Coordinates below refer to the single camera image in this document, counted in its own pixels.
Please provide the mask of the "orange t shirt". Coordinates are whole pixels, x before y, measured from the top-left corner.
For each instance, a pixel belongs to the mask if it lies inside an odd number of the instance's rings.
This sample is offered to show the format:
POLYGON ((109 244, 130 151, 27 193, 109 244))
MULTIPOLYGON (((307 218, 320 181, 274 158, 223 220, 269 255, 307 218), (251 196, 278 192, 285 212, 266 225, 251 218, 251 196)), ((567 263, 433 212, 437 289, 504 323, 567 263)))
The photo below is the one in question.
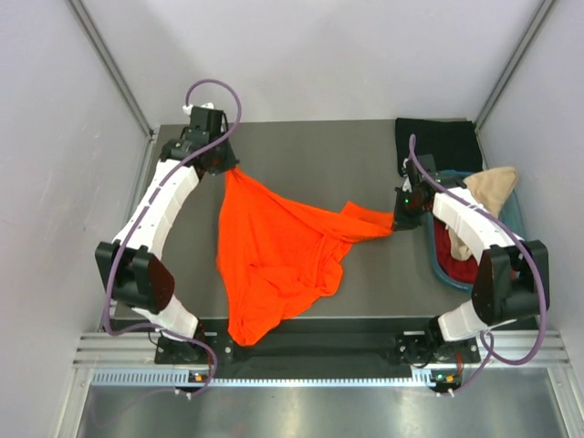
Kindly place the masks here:
POLYGON ((228 300, 228 333, 255 345, 282 321, 335 295, 341 264, 362 241, 392 234, 391 213, 348 202, 338 212, 272 192, 239 169, 225 178, 217 270, 228 300))

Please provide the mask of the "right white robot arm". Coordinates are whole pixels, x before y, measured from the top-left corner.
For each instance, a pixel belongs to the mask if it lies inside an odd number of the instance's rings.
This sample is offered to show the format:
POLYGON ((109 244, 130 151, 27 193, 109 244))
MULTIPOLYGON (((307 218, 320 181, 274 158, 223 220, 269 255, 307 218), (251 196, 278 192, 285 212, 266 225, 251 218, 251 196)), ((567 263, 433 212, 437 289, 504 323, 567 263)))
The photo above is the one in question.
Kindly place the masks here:
POLYGON ((432 163, 430 155, 405 161, 407 179, 396 190, 393 229, 412 230, 431 214, 462 239, 478 264, 471 297, 427 329, 428 354, 445 361, 459 350, 459 341, 549 309, 548 250, 494 218, 461 179, 430 173, 432 163))

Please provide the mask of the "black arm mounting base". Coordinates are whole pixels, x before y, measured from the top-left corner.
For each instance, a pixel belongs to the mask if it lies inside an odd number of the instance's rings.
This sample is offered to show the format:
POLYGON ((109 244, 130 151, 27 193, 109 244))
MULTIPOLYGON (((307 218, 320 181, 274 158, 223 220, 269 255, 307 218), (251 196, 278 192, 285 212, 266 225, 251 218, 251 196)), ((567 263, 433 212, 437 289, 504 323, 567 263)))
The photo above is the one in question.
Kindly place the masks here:
POLYGON ((255 345, 238 345, 224 318, 203 321, 203 342, 216 354, 220 378, 403 377, 412 366, 480 362, 477 341, 433 349, 425 337, 428 318, 295 318, 255 345))

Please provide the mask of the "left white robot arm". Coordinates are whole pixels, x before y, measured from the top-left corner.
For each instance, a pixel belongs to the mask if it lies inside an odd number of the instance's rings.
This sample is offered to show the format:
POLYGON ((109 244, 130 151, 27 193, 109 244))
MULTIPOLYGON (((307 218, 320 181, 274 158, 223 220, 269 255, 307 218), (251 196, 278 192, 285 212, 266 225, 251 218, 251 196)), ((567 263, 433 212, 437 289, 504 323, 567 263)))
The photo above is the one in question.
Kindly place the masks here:
POLYGON ((207 349, 199 319, 175 295, 175 281, 162 263, 169 232, 188 196, 206 174, 237 164, 225 137, 228 120, 212 103, 183 108, 189 125, 164 144, 150 185, 130 220, 110 242, 95 251, 99 275, 109 298, 131 308, 176 339, 185 360, 200 360, 207 349))

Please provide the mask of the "folded black t shirt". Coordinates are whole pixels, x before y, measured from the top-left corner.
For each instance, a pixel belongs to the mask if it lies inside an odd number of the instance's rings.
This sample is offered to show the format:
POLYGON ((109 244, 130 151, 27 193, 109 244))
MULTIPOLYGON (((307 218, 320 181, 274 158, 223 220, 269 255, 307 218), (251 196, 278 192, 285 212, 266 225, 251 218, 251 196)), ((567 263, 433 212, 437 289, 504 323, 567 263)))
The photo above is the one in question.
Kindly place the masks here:
POLYGON ((480 172, 483 169, 483 156, 471 121, 398 118, 394 131, 400 176, 405 175, 403 164, 409 158, 409 139, 412 134, 416 137, 415 152, 418 158, 431 154, 439 171, 480 172))

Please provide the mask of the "beige t shirt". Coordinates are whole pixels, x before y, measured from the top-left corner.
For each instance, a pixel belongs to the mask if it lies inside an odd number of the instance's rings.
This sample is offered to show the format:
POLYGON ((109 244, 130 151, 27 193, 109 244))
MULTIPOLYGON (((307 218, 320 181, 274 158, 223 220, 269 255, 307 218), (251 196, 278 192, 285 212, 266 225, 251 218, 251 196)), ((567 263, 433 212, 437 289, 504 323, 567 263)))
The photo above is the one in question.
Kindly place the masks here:
MULTIPOLYGON (((510 166, 488 169, 464 178, 472 196, 494 217, 499 217, 517 181, 518 172, 510 166)), ((448 236, 450 254, 455 260, 466 261, 472 257, 470 248, 452 229, 448 230, 448 236)))

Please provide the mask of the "red t shirt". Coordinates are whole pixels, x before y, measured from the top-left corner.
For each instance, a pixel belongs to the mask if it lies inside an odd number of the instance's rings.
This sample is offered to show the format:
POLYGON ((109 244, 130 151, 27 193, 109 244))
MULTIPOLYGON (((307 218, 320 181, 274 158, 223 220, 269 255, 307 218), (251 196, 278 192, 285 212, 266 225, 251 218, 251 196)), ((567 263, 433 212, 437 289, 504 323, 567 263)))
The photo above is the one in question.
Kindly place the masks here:
POLYGON ((451 255, 451 239, 445 224, 433 220, 434 243, 437 261, 444 273, 453 280, 472 285, 478 274, 478 264, 470 256, 467 260, 457 260, 451 255))

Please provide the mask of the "teal plastic laundry basket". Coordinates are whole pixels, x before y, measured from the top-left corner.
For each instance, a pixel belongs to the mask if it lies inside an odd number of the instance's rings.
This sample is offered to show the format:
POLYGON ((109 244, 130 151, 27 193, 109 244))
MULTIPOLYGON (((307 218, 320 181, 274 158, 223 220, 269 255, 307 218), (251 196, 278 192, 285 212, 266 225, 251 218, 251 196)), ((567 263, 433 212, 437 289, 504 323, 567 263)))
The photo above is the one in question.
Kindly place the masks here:
MULTIPOLYGON (((526 231, 515 187, 518 172, 513 167, 498 167, 477 173, 446 170, 441 177, 463 181, 474 198, 483 204, 516 235, 525 237, 526 231)), ((478 263, 469 248, 444 223, 426 215, 425 229, 429 243, 429 257, 434 274, 449 287, 471 292, 478 273, 478 263)))

